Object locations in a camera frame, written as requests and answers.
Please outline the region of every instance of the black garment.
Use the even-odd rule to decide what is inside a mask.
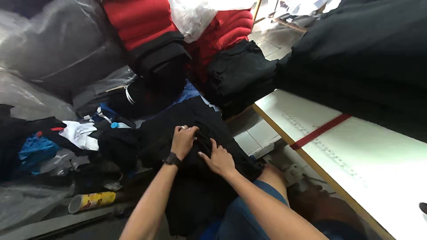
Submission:
[[[240,113],[274,90],[276,62],[266,60],[254,41],[218,52],[207,69],[206,99],[222,109],[224,118]]]
[[[128,119],[137,119],[155,114],[170,106],[183,91],[186,81],[172,81],[164,86],[160,82],[149,81],[138,77],[128,87],[128,93],[135,104],[131,104],[125,89],[116,89],[100,95],[100,99],[108,98],[108,106],[119,115]]]
[[[35,121],[8,120],[6,124],[0,124],[0,179],[10,178],[19,166],[18,152],[29,136],[49,128],[66,126],[54,117]]]
[[[128,52],[129,66],[146,79],[166,82],[185,79],[184,65],[191,56],[183,44],[180,32],[166,32]]]
[[[33,134],[41,131],[43,136],[55,142],[58,146],[73,151],[76,156],[88,156],[96,151],[83,150],[71,143],[65,137],[58,134],[58,131],[52,131],[51,128],[67,125],[55,117],[26,121],[19,118],[10,117],[9,105],[0,105],[0,109],[6,116],[0,119],[0,180],[6,180],[12,177],[20,160],[18,153],[25,143],[26,139]]]
[[[139,76],[129,85],[131,104],[124,89],[111,91],[108,106],[121,116],[136,119],[171,105],[186,84],[184,65],[191,59],[180,32],[166,32],[128,52],[129,67]]]
[[[28,19],[40,13],[53,0],[0,0],[0,9],[16,12]]]
[[[278,62],[286,91],[427,142],[427,2],[344,0]]]
[[[122,170],[134,170],[136,159],[144,167],[159,169],[162,159],[170,154],[175,126],[198,126],[198,140],[180,165],[175,177],[166,216],[170,234],[187,236],[197,226],[224,214],[236,192],[219,175],[211,172],[197,155],[211,155],[213,138],[233,156],[236,169],[250,181],[261,173],[231,136],[221,115],[206,105],[201,97],[193,97],[173,105],[155,118],[142,123],[141,128],[111,129],[99,139],[101,154],[114,161]]]

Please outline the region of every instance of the hand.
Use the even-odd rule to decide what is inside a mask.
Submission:
[[[175,153],[179,160],[182,161],[193,147],[194,140],[197,140],[194,134],[198,130],[199,128],[196,126],[191,128],[187,127],[187,125],[175,127],[170,151]]]
[[[205,160],[212,172],[221,175],[232,173],[236,170],[234,160],[230,153],[227,152],[221,145],[216,147],[216,141],[211,138],[212,155],[209,158],[206,154],[199,152],[199,156]]]

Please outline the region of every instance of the white strap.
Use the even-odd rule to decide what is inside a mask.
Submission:
[[[102,114],[101,107],[98,107],[97,112],[98,112],[98,116],[105,118],[110,124],[112,124],[111,120],[107,116]]]
[[[125,86],[125,90],[126,90],[126,97],[127,97],[128,101],[133,105],[133,104],[135,104],[136,102],[131,98],[131,95],[129,95],[128,87],[129,87],[129,85]]]

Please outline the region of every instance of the wristwatch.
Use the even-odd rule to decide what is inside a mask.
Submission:
[[[181,164],[181,160],[179,160],[179,158],[176,156],[175,153],[171,152],[169,154],[169,157],[163,160],[163,164],[166,164],[166,165],[175,164],[179,168],[179,165]]]

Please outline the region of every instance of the wooden table edge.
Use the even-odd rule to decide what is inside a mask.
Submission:
[[[273,119],[271,119],[260,107],[255,103],[252,105],[253,109],[286,141],[287,144],[293,144],[295,141],[285,133],[282,128],[277,125]],[[350,205],[350,207],[357,213],[359,216],[364,218],[364,220],[373,228],[373,230],[385,240],[395,240],[390,233],[388,233],[359,203],[356,202],[329,174],[323,170],[303,149],[296,150],[298,155],[300,155],[304,161],[310,165],[331,187],[341,195],[344,200]]]

